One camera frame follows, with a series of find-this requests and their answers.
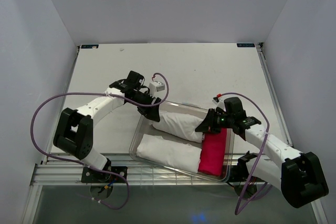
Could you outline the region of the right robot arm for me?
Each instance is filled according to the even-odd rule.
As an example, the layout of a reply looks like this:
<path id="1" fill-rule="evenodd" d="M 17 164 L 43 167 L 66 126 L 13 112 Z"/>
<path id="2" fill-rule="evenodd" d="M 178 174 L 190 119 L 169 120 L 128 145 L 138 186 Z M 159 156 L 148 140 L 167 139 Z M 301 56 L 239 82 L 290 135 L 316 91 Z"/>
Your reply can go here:
<path id="1" fill-rule="evenodd" d="M 209 109 L 203 122 L 195 129 L 202 133 L 219 133 L 231 129 L 244 141 L 254 145 L 261 154 L 247 153 L 238 160 L 237 174 L 242 180 L 260 178 L 279 189 L 285 200 L 300 208 L 329 193 L 320 160 L 313 152 L 303 153 L 269 133 L 269 126 L 247 116 L 238 97 L 214 98 L 215 109 Z"/>

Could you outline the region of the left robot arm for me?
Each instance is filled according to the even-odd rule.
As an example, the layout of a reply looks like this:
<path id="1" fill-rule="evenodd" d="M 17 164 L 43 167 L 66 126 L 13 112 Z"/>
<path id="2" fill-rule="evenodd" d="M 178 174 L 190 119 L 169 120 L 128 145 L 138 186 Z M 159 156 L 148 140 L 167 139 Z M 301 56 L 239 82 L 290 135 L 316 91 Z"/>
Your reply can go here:
<path id="1" fill-rule="evenodd" d="M 111 162 L 93 146 L 94 127 L 126 103 L 136 105 L 145 118 L 160 121 L 159 106 L 163 100 L 155 94 L 165 90 L 165 85 L 152 81 L 145 86 L 144 82 L 143 75 L 130 71 L 127 78 L 110 84 L 104 95 L 76 109 L 65 108 L 58 121 L 53 145 L 87 165 L 96 180 L 107 181 L 111 177 Z"/>

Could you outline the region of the white and green t-shirt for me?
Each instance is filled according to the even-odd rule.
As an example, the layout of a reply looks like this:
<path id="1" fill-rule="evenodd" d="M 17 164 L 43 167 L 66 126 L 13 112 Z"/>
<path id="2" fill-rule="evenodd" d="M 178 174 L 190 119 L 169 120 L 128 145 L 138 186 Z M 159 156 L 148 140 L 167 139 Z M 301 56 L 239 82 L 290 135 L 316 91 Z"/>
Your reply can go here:
<path id="1" fill-rule="evenodd" d="M 168 102 L 159 108 L 159 122 L 152 121 L 151 125 L 159 131 L 174 135 L 181 139 L 202 143 L 203 133 L 195 129 L 202 123 L 207 110 L 184 104 Z"/>

